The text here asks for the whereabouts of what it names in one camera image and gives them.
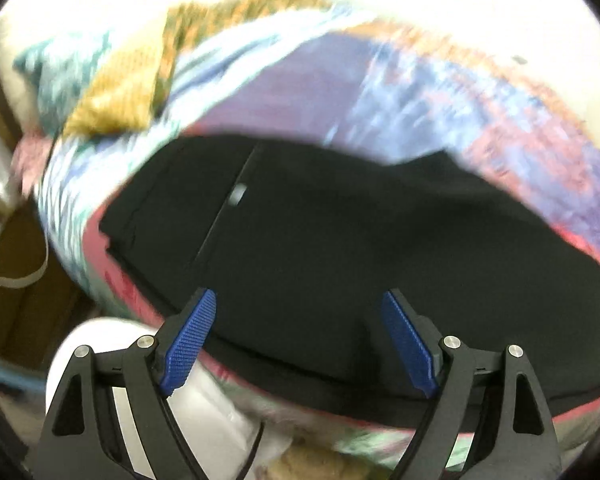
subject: blue gripper pad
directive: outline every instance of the blue gripper pad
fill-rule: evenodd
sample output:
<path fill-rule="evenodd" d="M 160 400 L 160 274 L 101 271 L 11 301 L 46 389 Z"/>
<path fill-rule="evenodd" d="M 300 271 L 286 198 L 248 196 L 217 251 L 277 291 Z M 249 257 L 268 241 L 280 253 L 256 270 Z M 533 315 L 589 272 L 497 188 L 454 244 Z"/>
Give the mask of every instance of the blue gripper pad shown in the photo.
<path fill-rule="evenodd" d="M 426 345 L 391 292 L 382 295 L 381 311 L 382 321 L 391 335 L 411 383 L 430 399 L 436 395 L 438 383 L 433 358 Z"/>
<path fill-rule="evenodd" d="M 165 396 L 169 397 L 189 377 L 215 318 L 216 295 L 207 289 L 165 355 L 164 375 L 160 381 L 160 390 Z"/>

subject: blue fabric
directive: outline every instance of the blue fabric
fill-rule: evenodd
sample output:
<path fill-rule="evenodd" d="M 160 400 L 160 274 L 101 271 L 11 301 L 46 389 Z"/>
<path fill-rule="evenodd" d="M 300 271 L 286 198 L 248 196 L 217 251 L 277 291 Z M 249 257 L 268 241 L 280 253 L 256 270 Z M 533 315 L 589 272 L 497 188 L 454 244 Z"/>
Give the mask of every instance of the blue fabric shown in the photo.
<path fill-rule="evenodd" d="M 40 125 L 47 135 L 62 130 L 116 43 L 111 31 L 62 34 L 29 47 L 14 60 L 14 69 L 36 89 Z"/>
<path fill-rule="evenodd" d="M 438 392 L 431 354 L 392 293 L 386 292 L 382 296 L 381 311 L 384 325 L 409 374 L 411 384 L 430 399 Z"/>
<path fill-rule="evenodd" d="M 165 357 L 160 390 L 169 397 L 183 386 L 216 318 L 216 295 L 206 290 Z"/>

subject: black fabric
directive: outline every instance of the black fabric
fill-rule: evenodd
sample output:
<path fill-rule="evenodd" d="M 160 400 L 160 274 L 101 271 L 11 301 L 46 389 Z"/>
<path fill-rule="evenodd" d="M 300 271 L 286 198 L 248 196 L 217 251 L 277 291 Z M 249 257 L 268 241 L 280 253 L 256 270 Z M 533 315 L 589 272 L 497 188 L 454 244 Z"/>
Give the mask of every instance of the black fabric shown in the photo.
<path fill-rule="evenodd" d="M 246 192 L 232 205 L 236 183 Z M 100 228 L 165 316 L 198 286 L 215 290 L 205 349 L 312 408 L 417 423 L 426 404 L 379 319 L 396 286 L 443 334 L 522 346 L 554 415 L 600 394 L 600 266 L 444 153 L 385 167 L 227 132 L 183 137 Z"/>

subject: brown wooden surface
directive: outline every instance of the brown wooden surface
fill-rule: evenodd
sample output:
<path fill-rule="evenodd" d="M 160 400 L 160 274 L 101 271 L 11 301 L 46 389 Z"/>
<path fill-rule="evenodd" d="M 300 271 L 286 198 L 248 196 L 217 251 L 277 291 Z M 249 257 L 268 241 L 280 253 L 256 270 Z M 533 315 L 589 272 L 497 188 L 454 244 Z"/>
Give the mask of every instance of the brown wooden surface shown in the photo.
<path fill-rule="evenodd" d="M 20 278 L 45 257 L 42 229 L 32 205 L 8 220 L 0 235 L 0 276 Z M 50 349 L 66 335 L 67 322 L 82 292 L 49 254 L 43 277 L 24 289 L 0 287 L 0 356 L 29 368 L 42 368 Z"/>

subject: yellow knit fabric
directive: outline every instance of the yellow knit fabric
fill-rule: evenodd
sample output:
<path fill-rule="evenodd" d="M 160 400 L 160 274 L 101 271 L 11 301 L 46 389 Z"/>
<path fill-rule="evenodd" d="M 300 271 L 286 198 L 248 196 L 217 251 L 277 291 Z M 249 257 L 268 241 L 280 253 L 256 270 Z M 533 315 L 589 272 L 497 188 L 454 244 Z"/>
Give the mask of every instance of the yellow knit fabric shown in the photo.
<path fill-rule="evenodd" d="M 360 458 L 295 442 L 266 466 L 263 480 L 386 480 L 390 474 Z"/>
<path fill-rule="evenodd" d="M 62 134 L 145 130 L 169 95 L 180 52 L 233 25 L 280 10 L 330 6 L 327 0 L 225 0 L 212 6 L 193 2 L 172 7 L 110 54 Z"/>
<path fill-rule="evenodd" d="M 148 128 L 165 15 L 147 23 L 110 54 L 64 125 L 65 136 Z"/>
<path fill-rule="evenodd" d="M 164 47 L 156 78 L 154 110 L 159 110 L 169 95 L 175 60 L 183 50 L 194 49 L 226 28 L 281 10 L 328 7 L 331 7 L 328 0 L 224 0 L 210 7 L 195 2 L 172 7 L 164 26 Z"/>

